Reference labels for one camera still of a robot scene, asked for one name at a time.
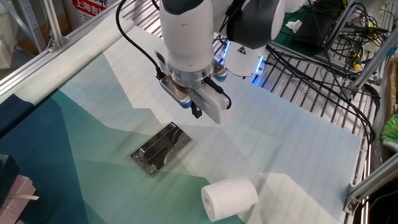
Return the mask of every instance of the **black cable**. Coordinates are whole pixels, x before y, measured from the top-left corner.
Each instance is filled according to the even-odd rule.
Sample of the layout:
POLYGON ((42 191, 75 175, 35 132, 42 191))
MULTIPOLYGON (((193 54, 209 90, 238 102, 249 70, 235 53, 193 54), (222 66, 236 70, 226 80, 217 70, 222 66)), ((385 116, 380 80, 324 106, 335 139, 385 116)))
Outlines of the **black cable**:
POLYGON ((159 11, 159 6, 156 3, 156 0, 152 0, 152 4, 155 6, 155 8, 159 11))
POLYGON ((120 25, 120 20, 119 20, 119 16, 120 16, 120 11, 123 7, 123 4, 126 2, 127 0, 122 0, 118 6, 118 8, 116 9, 116 25, 120 31, 120 33, 122 34, 122 36, 133 46, 135 46, 135 48, 137 50, 139 50, 141 53, 143 53, 149 60, 150 62, 152 62, 156 68, 156 75, 158 79, 161 79, 163 77, 165 77, 165 73, 162 72, 162 69, 157 65, 156 61, 144 50, 142 49, 138 44, 136 44, 134 41, 132 41, 130 39, 129 36, 127 36, 127 34, 123 31, 123 28, 120 25))
POLYGON ((351 58, 351 56, 343 55, 342 53, 338 52, 338 50, 335 50, 333 48, 330 49, 332 52, 344 57, 344 58, 351 58))
MULTIPOLYGON (((319 35, 320 38, 322 38, 322 33, 321 33, 321 31, 320 31, 319 24, 318 24, 317 18, 316 18, 316 16, 315 16, 315 12, 313 11, 313 7, 312 7, 311 0, 307 0, 307 1, 308 1, 309 5, 310 5, 310 8, 311 8, 311 10, 312 10, 312 14, 313 14, 314 19, 315 19, 315 24, 316 24, 316 27, 317 27, 317 30, 318 30, 318 35, 319 35)), ((363 7, 363 9, 364 9, 364 14, 367 15, 367 13, 366 13, 366 8, 363 6, 363 4, 361 4, 361 3, 355 3, 355 4, 353 4, 353 6, 354 6, 354 5, 357 5, 357 4, 363 7)), ((332 66, 331 66, 331 60, 330 60, 329 54, 328 54, 328 52, 327 52, 327 50, 326 50, 326 47, 325 47, 324 44, 322 44, 322 46, 323 46, 323 51, 324 51, 324 53, 325 53, 326 59, 328 60, 329 66, 332 67, 332 66)), ((361 120, 361 122, 362 122, 362 124, 363 124, 363 126, 364 126, 364 129, 365 129, 365 133, 366 133, 366 138, 367 138, 367 140, 368 140, 368 144, 371 144, 371 142, 372 142, 372 141, 374 140, 374 138, 375 138, 375 136, 374 136, 374 135, 375 135, 375 134, 374 134, 375 132, 374 132, 374 130, 373 130, 373 127, 372 127, 371 123, 369 122, 368 118, 362 113, 362 111, 360 111, 355 105, 353 105, 353 104, 351 103, 351 101, 350 101, 349 98, 346 96, 345 92, 343 91, 343 89, 342 89, 340 83, 338 82, 337 77, 336 77, 335 73, 333 72, 333 70, 332 70, 332 73, 331 73, 331 74, 333 75, 333 79, 335 80, 335 82, 336 82, 337 85, 338 85, 338 88, 340 89, 340 93, 341 93, 341 94, 344 96, 344 98, 345 98, 344 101, 345 101, 350 107, 352 107, 352 108, 354 109, 354 111, 356 112, 356 114, 357 114, 358 117, 359 117, 359 116, 362 116, 362 117, 363 117, 363 120, 361 120), (367 132, 367 130, 366 130, 365 123, 368 125, 368 127, 369 127, 369 129, 370 129, 370 135, 371 135, 370 137, 368 136, 368 132, 367 132)))
POLYGON ((398 194, 398 190, 396 190, 396 191, 394 191, 394 192, 391 192, 391 193, 389 193, 389 194, 385 194, 385 195, 382 195, 382 196, 378 197, 377 199, 375 199, 375 201, 374 201, 374 202, 372 203, 372 205, 369 207, 369 210, 372 209, 372 208, 374 207, 374 205, 377 204, 377 202, 378 202, 380 199, 385 198, 385 197, 388 197, 388 196, 391 196, 391 195, 394 195, 394 194, 398 194))
POLYGON ((266 46, 266 49, 271 53, 272 56, 274 56, 276 59, 279 60, 279 62, 282 64, 282 66, 284 66, 288 71, 290 71, 292 74, 296 75, 297 78, 301 79, 302 82, 304 82, 306 85, 308 85, 310 88, 312 88, 313 90, 315 90, 318 94, 320 94, 321 96, 325 97, 326 99, 330 100, 332 103, 334 103, 336 106, 339 106, 340 108, 343 108, 345 110, 347 110, 349 113, 355 115, 360 122, 362 123, 362 125, 364 126, 364 133, 366 136, 366 139, 368 140, 368 144, 371 144, 372 141, 374 141, 374 139, 376 138, 376 133, 373 130, 373 127, 371 126, 371 123, 369 122, 368 118, 357 108, 355 107, 355 105, 353 105, 350 100, 342 97, 339 93, 337 93, 336 91, 334 91, 333 89, 331 89, 330 87, 323 85, 322 83, 319 83, 318 80, 314 79, 313 77, 308 76, 307 74, 303 73, 302 71, 298 70, 297 68, 295 68, 292 64, 288 63, 288 61, 286 61, 281 54, 277 53, 272 47, 270 46, 266 46), (311 84, 308 83, 308 80, 302 78, 302 77, 307 77, 308 80, 315 82, 317 85, 319 85, 320 87, 328 90, 330 93, 334 94, 336 97, 338 97, 340 100, 342 100, 343 102, 347 103, 347 105, 349 105, 352 109, 354 109, 354 112, 352 112, 351 110, 349 110, 348 108, 338 104, 337 102, 335 102, 334 100, 330 99, 328 96, 324 95, 323 93, 319 92, 317 88, 315 88, 314 86, 312 86, 311 84), (369 134, 367 132, 366 129, 366 125, 369 127, 369 134))
MULTIPOLYGON (((278 69, 279 71, 281 71, 282 73, 284 73, 284 74, 286 74, 286 75, 290 75, 291 77, 295 77, 293 74, 288 73, 288 72, 285 72, 283 69, 279 68, 279 67, 278 67, 276 64, 274 64, 274 63, 270 63, 270 62, 264 62, 264 63, 265 63, 266 65, 271 65, 271 66, 275 67, 276 69, 278 69)), ((321 81, 321 80, 317 80, 316 83, 322 83, 322 84, 324 84, 324 85, 337 86, 337 84, 328 83, 328 82, 324 82, 324 81, 321 81)), ((342 88, 347 89, 347 90, 354 91, 354 92, 356 92, 356 93, 360 93, 360 94, 365 95, 365 96, 371 96, 371 97, 373 97, 373 98, 375 98, 375 99, 378 99, 378 100, 381 99, 378 93, 375 94, 375 95, 373 95, 373 94, 364 93, 363 91, 354 90, 354 89, 352 89, 352 88, 350 88, 350 87, 342 86, 342 88)))
POLYGON ((288 36, 291 36, 291 37, 298 37, 298 38, 319 40, 319 38, 314 38, 314 37, 302 37, 302 36, 297 36, 297 35, 295 35, 295 34, 288 34, 288 33, 285 33, 285 32, 283 32, 283 31, 279 31, 279 33, 280 33, 280 34, 284 34, 284 35, 288 35, 288 36))
MULTIPOLYGON (((350 109, 348 109, 347 107, 344 107, 344 106, 340 105, 340 104, 337 103, 336 101, 332 100, 330 97, 328 97, 328 96, 324 95, 323 93, 321 93, 317 88, 315 88, 314 86, 312 86, 311 84, 309 84, 309 83, 307 82, 307 80, 311 80, 312 77, 307 77, 307 79, 304 79, 304 78, 302 78, 300 75, 297 75, 295 72, 293 72, 293 70, 291 70, 292 68, 290 68, 287 64, 284 64, 284 62, 281 62, 281 61, 280 61, 280 60, 284 60, 282 57, 278 57, 277 55, 274 55, 274 54, 277 54, 276 51, 275 51, 274 49, 272 49, 272 50, 271 50, 271 49, 268 49, 268 51, 271 53, 271 55, 272 55, 273 57, 275 57, 277 60, 279 60, 279 62, 280 62, 289 72, 291 72, 293 75, 295 75, 297 78, 299 78, 302 82, 304 82, 304 84, 306 84, 307 86, 309 86, 311 89, 313 89, 314 91, 316 91, 319 95, 321 95, 322 97, 324 97, 324 98, 327 99, 328 101, 334 103, 336 106, 345 109, 345 110, 348 111, 349 113, 355 115, 355 116, 358 117, 360 120, 362 120, 362 118, 359 117, 356 113, 352 112, 352 111, 351 111, 350 109)), ((335 91, 333 91, 331 88, 329 88, 329 87, 327 87, 327 86, 321 86, 321 87, 322 87, 322 88, 325 88, 325 87, 326 87, 325 89, 331 90, 331 92, 332 92, 333 94, 336 94, 337 97, 340 96, 338 93, 336 93, 335 91)))

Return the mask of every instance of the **table surface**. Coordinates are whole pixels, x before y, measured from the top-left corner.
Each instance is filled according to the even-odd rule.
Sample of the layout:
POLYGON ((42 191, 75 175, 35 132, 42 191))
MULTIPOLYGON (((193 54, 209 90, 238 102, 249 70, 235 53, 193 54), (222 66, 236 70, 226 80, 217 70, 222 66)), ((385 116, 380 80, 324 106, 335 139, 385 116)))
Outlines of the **table surface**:
MULTIPOLYGON (((153 52, 162 33, 152 3, 129 1, 123 11, 142 28, 129 35, 153 52)), ((218 58, 223 46, 213 46, 218 58)), ((334 83, 321 67, 286 59, 334 83)), ((240 175, 256 186, 260 202, 220 223, 344 222, 346 187, 362 173, 368 150, 361 150, 363 127, 355 117, 269 65, 244 80, 229 75, 222 87, 233 98, 234 115, 217 126, 206 116, 193 119, 153 73, 120 40, 0 141, 7 146, 0 153, 17 158, 42 196, 24 218, 71 223, 72 212, 74 223, 208 223, 200 188, 240 175), (150 178, 128 155, 170 121, 194 141, 150 178)), ((373 119, 370 96, 357 94, 353 103, 373 119)))

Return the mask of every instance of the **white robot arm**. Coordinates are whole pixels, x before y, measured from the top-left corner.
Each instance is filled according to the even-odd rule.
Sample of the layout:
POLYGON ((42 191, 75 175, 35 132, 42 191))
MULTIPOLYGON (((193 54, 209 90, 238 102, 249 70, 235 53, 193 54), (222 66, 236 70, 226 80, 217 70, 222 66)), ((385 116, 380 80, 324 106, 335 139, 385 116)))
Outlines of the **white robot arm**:
POLYGON ((257 49, 280 31, 285 0, 161 0, 164 50, 157 50, 167 75, 163 89, 197 118, 204 111, 216 123, 231 116, 231 99, 212 78, 222 82, 226 69, 214 60, 214 32, 257 49))

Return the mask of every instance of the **white paper roll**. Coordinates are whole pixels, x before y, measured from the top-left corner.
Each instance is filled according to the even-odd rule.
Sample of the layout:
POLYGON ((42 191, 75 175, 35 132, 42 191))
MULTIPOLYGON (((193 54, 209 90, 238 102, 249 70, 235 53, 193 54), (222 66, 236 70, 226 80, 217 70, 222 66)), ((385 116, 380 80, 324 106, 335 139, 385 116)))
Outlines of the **white paper roll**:
POLYGON ((245 212, 259 201, 253 184, 243 177, 202 187, 201 199, 212 222, 245 212))

